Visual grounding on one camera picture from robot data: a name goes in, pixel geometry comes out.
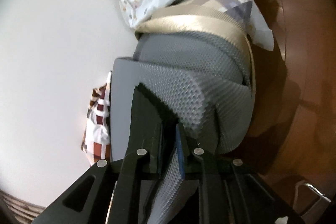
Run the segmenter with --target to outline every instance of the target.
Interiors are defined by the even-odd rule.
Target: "gray mesh fabric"
[[[235,149],[247,132],[254,104],[249,65],[223,38],[198,32],[144,35],[133,60],[115,61],[111,83],[113,153],[118,149],[114,140],[120,138],[114,134],[127,132],[126,127],[117,126],[130,115],[130,104],[125,112],[120,106],[129,102],[139,83],[179,117],[188,136],[212,153]],[[119,96],[113,97],[116,91]],[[197,184],[188,183],[181,179],[175,153],[147,224],[168,223],[196,190]]]

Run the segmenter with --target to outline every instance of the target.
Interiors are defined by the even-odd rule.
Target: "checkered fabric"
[[[179,5],[197,5],[218,10],[231,16],[244,28],[245,32],[253,31],[250,22],[252,0],[185,0]]]
[[[94,89],[87,112],[86,128],[81,149],[90,165],[100,159],[110,161],[110,84],[112,72],[109,72],[106,84]]]

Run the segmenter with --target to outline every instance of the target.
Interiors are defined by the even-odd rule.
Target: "silver screw head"
[[[235,165],[235,166],[242,166],[243,165],[243,161],[241,159],[234,159],[232,161],[232,163]]]
[[[204,153],[204,150],[202,148],[195,148],[194,153],[196,155],[202,155]]]
[[[99,160],[97,161],[97,166],[98,167],[104,167],[107,165],[107,160]]]
[[[143,155],[146,155],[147,154],[147,150],[144,149],[144,148],[140,148],[136,151],[136,153],[139,155],[139,156],[143,156]]]

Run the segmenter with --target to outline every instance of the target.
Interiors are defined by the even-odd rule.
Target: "brown wooden surface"
[[[17,199],[0,190],[0,196],[8,208],[12,211],[15,218],[22,224],[31,223],[45,208],[36,206],[23,200]]]
[[[253,47],[256,103],[242,144],[231,154],[252,164],[289,204],[309,180],[336,192],[335,0],[255,0],[275,37]],[[301,195],[301,207],[315,197]]]

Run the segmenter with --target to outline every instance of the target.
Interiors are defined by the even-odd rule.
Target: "gray mesh cushion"
[[[247,132],[254,104],[250,71],[232,44],[215,35],[198,32],[144,35],[133,60],[119,58],[113,67],[114,160],[122,158],[127,148],[131,99],[139,83],[179,117],[188,136],[212,153],[235,149]],[[182,180],[174,154],[147,223],[168,223],[195,192],[197,183],[190,183]]]
[[[117,71],[122,72],[118,79],[115,77]],[[246,134],[253,109],[251,91],[247,86],[213,75],[120,58],[114,63],[111,91],[115,92],[115,83],[119,89],[124,89],[126,84],[122,83],[129,81],[129,77],[134,86],[143,83],[160,98],[183,122],[187,135],[197,139],[200,146],[210,152],[214,153],[216,149],[222,153],[229,152]],[[120,115],[113,112],[114,99],[112,96],[112,144],[114,115]]]

